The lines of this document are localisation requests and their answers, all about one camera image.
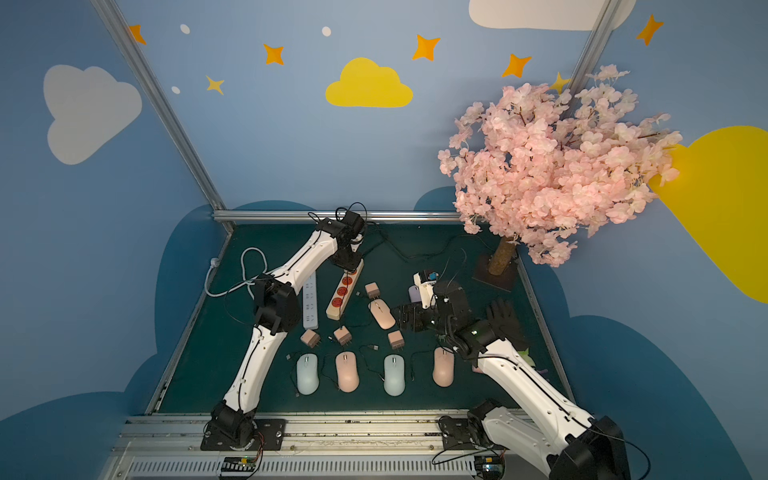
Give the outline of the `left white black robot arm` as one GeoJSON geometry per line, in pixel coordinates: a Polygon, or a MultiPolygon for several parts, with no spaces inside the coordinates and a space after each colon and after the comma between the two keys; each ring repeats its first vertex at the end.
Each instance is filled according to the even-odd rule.
{"type": "Polygon", "coordinates": [[[302,288],[326,260],[347,273],[355,270],[362,261],[358,248],[365,229],[365,219],[351,210],[340,219],[318,219],[289,260],[241,283],[253,293],[251,340],[230,387],[211,412],[207,448],[221,440],[224,449],[244,450],[257,438],[254,411],[280,345],[302,320],[302,288]]]}

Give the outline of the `pink USB charger plug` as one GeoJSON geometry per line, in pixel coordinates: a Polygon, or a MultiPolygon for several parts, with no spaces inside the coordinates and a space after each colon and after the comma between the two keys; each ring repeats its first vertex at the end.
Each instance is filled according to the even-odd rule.
{"type": "Polygon", "coordinates": [[[401,349],[405,345],[404,336],[399,330],[390,332],[388,341],[392,349],[401,349]]]}

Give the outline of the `pink wireless mouse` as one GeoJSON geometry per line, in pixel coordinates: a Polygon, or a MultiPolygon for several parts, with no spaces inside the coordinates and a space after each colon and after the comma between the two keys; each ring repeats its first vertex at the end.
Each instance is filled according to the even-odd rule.
{"type": "Polygon", "coordinates": [[[338,388],[344,393],[355,391],[360,383],[357,357],[353,352],[341,352],[335,358],[338,388]]]}
{"type": "Polygon", "coordinates": [[[450,387],[454,381],[455,356],[451,350],[438,347],[434,350],[432,378],[442,388],[450,387]]]}

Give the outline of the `light green wireless mouse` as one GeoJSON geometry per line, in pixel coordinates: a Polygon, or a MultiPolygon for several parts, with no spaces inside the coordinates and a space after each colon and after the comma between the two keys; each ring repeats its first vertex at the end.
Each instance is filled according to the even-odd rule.
{"type": "Polygon", "coordinates": [[[309,396],[319,387],[318,357],[313,353],[303,354],[296,363],[296,385],[300,395],[309,396]]]}

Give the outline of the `purple wireless mouse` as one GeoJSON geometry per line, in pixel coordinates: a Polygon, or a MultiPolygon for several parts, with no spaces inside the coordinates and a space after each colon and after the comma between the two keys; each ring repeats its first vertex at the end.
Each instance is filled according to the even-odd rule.
{"type": "Polygon", "coordinates": [[[412,285],[408,289],[408,294],[411,303],[421,302],[421,294],[418,286],[412,285]]]}

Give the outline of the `white power strip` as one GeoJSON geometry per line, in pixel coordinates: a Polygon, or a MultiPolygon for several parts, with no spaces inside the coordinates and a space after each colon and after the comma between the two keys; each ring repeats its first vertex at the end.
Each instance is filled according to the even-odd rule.
{"type": "Polygon", "coordinates": [[[319,325],[315,272],[310,275],[302,288],[302,325],[306,330],[316,330],[319,325]]]}

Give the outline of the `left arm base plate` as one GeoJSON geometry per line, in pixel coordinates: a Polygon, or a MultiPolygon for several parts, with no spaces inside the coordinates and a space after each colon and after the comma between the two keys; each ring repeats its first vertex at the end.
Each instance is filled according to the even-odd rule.
{"type": "Polygon", "coordinates": [[[210,420],[203,432],[202,451],[278,451],[285,438],[286,420],[245,419],[236,427],[225,426],[222,421],[210,420]]]}

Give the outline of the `peach wireless mouse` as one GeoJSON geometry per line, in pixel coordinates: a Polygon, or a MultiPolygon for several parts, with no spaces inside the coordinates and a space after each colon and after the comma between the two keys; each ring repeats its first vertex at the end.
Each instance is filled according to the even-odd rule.
{"type": "Polygon", "coordinates": [[[391,309],[383,299],[377,298],[372,300],[369,303],[369,311],[376,323],[383,330],[389,330],[396,325],[396,320],[391,313],[391,309]]]}

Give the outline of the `pink USB charger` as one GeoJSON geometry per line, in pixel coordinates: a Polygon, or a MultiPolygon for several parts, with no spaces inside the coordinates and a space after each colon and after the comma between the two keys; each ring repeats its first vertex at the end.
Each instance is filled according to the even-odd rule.
{"type": "Polygon", "coordinates": [[[315,348],[321,341],[320,335],[312,329],[307,329],[300,337],[300,340],[308,348],[315,348]]]}
{"type": "Polygon", "coordinates": [[[333,334],[334,338],[341,346],[347,345],[352,339],[351,332],[346,326],[339,327],[333,334]]]}

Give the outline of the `light blue wireless mouse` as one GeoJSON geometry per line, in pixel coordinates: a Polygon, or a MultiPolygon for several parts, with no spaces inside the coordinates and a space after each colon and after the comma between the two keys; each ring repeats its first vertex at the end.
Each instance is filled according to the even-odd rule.
{"type": "Polygon", "coordinates": [[[392,397],[405,390],[405,361],[400,355],[391,354],[384,359],[384,390],[392,397]]]}

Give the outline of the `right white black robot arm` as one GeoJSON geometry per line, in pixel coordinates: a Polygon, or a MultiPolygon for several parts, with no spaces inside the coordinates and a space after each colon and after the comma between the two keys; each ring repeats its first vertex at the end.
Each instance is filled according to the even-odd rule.
{"type": "Polygon", "coordinates": [[[475,444],[502,447],[550,479],[630,478],[620,427],[578,407],[523,357],[527,342],[512,303],[496,299],[478,317],[457,282],[431,272],[414,274],[413,283],[419,299],[399,307],[400,320],[435,333],[439,352],[469,362],[527,415],[485,401],[468,414],[475,444]]]}

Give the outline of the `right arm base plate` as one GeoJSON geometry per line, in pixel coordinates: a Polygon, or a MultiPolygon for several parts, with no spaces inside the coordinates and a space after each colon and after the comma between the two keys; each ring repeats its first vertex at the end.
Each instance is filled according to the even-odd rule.
{"type": "Polygon", "coordinates": [[[437,420],[442,450],[483,450],[502,451],[509,449],[513,442],[523,439],[519,429],[491,423],[486,429],[483,424],[473,418],[454,418],[447,415],[437,420]]]}

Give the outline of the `beige wooden power strip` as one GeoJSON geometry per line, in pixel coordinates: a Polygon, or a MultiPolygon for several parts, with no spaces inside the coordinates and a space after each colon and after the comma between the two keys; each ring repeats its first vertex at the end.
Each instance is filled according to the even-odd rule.
{"type": "Polygon", "coordinates": [[[354,290],[363,268],[364,261],[360,260],[355,269],[343,272],[335,293],[326,308],[326,317],[328,319],[335,321],[341,319],[351,297],[354,295],[354,290]]]}

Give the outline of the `pink wireless mouse front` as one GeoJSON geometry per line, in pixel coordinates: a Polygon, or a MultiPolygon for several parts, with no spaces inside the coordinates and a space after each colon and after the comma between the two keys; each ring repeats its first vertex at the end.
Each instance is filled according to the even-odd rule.
{"type": "Polygon", "coordinates": [[[355,391],[360,383],[357,357],[353,352],[341,352],[335,358],[338,388],[344,393],[355,391]]]}

